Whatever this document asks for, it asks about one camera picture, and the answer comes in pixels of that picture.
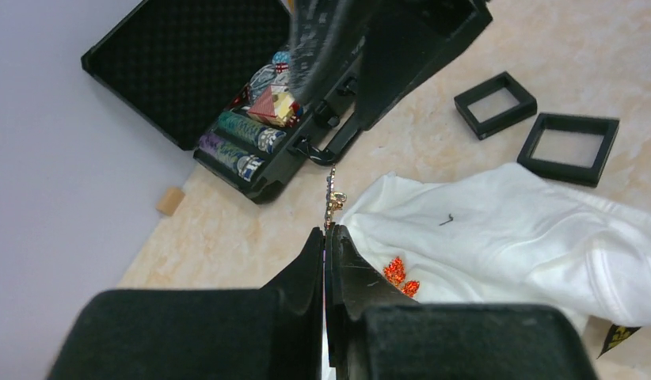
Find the white fabric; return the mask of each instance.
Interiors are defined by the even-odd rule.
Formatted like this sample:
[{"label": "white fabric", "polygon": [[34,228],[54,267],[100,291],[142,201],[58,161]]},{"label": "white fabric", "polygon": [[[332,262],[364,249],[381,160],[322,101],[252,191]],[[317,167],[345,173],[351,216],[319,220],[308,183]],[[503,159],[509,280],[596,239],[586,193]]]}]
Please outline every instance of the white fabric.
[{"label": "white fabric", "polygon": [[401,257],[419,302],[546,303],[580,332],[588,315],[651,325],[651,215],[517,164],[451,184],[387,174],[340,224],[377,270]]}]

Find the black and yellow label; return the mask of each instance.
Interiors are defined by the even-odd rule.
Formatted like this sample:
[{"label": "black and yellow label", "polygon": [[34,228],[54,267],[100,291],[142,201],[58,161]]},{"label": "black and yellow label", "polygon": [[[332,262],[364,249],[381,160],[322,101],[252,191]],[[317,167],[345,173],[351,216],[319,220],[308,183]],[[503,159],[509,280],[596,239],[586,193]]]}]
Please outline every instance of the black and yellow label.
[{"label": "black and yellow label", "polygon": [[624,327],[617,325],[610,326],[610,329],[607,331],[607,335],[605,336],[603,349],[601,350],[599,357],[601,357],[602,354],[610,351],[612,348],[617,347],[618,344],[628,339],[629,336],[634,335],[634,333],[639,329],[640,327]]}]

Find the beige marble surface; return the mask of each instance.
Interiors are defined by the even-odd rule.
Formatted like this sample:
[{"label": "beige marble surface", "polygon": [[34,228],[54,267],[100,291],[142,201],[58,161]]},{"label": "beige marble surface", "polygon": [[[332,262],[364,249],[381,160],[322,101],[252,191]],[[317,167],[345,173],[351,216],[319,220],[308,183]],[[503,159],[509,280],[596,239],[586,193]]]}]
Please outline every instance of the beige marble surface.
[{"label": "beige marble surface", "polygon": [[[341,191],[354,200],[389,171],[444,182],[514,161],[534,119],[480,142],[453,104],[507,70],[541,112],[619,118],[599,187],[582,189],[651,211],[651,0],[495,0],[489,7],[494,22],[470,50],[363,134],[338,166]],[[562,158],[589,149],[561,139],[550,147]],[[183,204],[159,223],[120,286],[260,286],[322,224],[326,174],[307,162],[275,203],[258,207],[197,167]],[[584,335],[594,358],[606,328],[592,321]],[[651,328],[595,365],[602,378],[651,378]]]}]

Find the black frame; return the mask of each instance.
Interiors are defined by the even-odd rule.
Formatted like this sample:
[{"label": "black frame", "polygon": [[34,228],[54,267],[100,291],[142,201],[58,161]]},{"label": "black frame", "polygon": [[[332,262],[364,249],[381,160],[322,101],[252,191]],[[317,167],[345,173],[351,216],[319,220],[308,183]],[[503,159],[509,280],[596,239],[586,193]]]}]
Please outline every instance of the black frame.
[{"label": "black frame", "polygon": [[[535,148],[538,146],[543,132],[547,129],[602,135],[603,141],[592,167],[533,158]],[[516,161],[541,177],[595,188],[600,181],[612,145],[615,143],[618,129],[619,119],[541,113],[531,129],[531,133],[528,134]]]},{"label": "black frame", "polygon": [[[519,104],[487,120],[479,121],[468,108],[498,90],[507,89]],[[507,71],[476,85],[454,97],[456,109],[470,126],[478,139],[483,140],[507,127],[525,120],[538,111],[537,100],[526,91]]]}]

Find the small beige block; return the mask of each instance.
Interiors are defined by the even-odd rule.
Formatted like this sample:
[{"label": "small beige block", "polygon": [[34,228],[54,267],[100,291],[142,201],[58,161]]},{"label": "small beige block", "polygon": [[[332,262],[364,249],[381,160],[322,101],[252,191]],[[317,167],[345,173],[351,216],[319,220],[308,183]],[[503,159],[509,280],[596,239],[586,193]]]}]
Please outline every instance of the small beige block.
[{"label": "small beige block", "polygon": [[165,195],[160,199],[160,202],[155,205],[155,209],[164,215],[172,216],[184,198],[185,193],[183,193],[181,189],[172,186],[167,189]]}]

